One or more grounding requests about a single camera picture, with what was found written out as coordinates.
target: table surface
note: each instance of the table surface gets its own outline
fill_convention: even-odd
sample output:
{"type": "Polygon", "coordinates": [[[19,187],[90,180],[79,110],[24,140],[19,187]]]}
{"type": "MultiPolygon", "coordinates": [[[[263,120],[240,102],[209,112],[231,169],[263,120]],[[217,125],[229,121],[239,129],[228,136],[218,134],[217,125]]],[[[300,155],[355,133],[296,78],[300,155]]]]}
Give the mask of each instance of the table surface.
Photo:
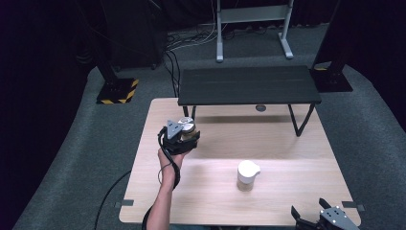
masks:
{"type": "Polygon", "coordinates": [[[184,70],[179,105],[319,104],[307,66],[184,70]]]}
{"type": "MultiPolygon", "coordinates": [[[[308,106],[292,105],[298,122],[308,106]]],[[[183,117],[177,99],[151,102],[140,146],[128,181],[122,222],[142,222],[159,190],[157,134],[167,120],[183,117]]],[[[352,201],[347,184],[329,145],[317,112],[301,137],[295,135],[287,105],[198,106],[196,127],[201,131],[197,149],[189,153],[181,180],[173,192],[170,222],[203,225],[293,226],[295,206],[303,219],[315,222],[324,198],[332,206],[352,201]],[[254,188],[237,188],[237,166],[242,160],[260,165],[254,188]]],[[[342,208],[360,225],[356,209],[342,208]]]]}

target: hazard stripe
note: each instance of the hazard stripe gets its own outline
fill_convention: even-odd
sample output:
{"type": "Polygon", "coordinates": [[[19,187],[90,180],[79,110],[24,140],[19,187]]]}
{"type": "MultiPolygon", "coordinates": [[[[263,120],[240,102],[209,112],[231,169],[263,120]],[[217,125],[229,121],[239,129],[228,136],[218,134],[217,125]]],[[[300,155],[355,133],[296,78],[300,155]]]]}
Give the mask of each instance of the hazard stripe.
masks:
{"type": "Polygon", "coordinates": [[[134,80],[131,84],[131,89],[128,92],[127,96],[125,99],[119,99],[119,100],[100,100],[97,101],[98,104],[126,104],[131,102],[132,98],[134,97],[135,94],[135,88],[137,88],[138,85],[138,80],[134,80]]]}

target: gray carpet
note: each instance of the gray carpet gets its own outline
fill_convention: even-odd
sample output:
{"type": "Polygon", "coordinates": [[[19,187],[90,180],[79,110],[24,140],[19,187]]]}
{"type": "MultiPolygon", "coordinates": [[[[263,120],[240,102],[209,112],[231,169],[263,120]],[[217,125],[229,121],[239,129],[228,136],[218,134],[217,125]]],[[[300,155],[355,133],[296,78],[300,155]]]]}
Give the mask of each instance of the gray carpet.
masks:
{"type": "MultiPolygon", "coordinates": [[[[295,56],[291,60],[283,55],[278,29],[225,41],[221,64],[215,63],[215,40],[175,53],[181,69],[311,66],[326,28],[289,30],[295,56]]],[[[405,229],[405,132],[368,80],[348,66],[344,74],[354,91],[322,94],[323,101],[316,109],[353,199],[366,208],[360,213],[360,229],[405,229]]],[[[126,69],[118,76],[140,80],[132,102],[95,104],[103,79],[97,68],[90,73],[77,118],[14,229],[94,227],[104,195],[132,167],[150,101],[173,97],[169,73],[162,65],[155,70],[126,69]]],[[[121,223],[120,209],[115,208],[123,199],[127,180],[125,177],[118,183],[104,203],[98,229],[140,229],[137,224],[121,223]]]]}

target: yellow and black striped block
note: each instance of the yellow and black striped block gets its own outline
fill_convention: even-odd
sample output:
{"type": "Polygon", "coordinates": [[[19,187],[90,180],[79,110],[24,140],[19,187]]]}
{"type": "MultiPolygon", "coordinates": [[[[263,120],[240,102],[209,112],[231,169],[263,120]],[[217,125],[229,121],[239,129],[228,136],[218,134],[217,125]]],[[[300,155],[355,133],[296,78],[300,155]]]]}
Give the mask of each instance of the yellow and black striped block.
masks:
{"type": "Polygon", "coordinates": [[[131,102],[138,80],[120,79],[117,85],[105,85],[98,96],[98,104],[127,104],[131,102]]]}

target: human arm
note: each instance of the human arm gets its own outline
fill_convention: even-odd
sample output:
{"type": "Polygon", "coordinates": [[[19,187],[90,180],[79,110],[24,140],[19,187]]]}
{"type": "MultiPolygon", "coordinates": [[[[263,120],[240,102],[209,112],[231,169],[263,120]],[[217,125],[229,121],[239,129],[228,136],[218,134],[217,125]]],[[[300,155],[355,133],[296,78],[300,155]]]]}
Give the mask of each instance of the human arm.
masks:
{"type": "MultiPolygon", "coordinates": [[[[173,162],[182,167],[183,159],[189,152],[172,156],[173,162]]],[[[175,182],[175,171],[170,161],[164,155],[161,149],[158,149],[158,158],[162,169],[162,183],[158,195],[151,207],[147,230],[165,230],[169,229],[170,206],[172,201],[173,184],[175,182]]]]}

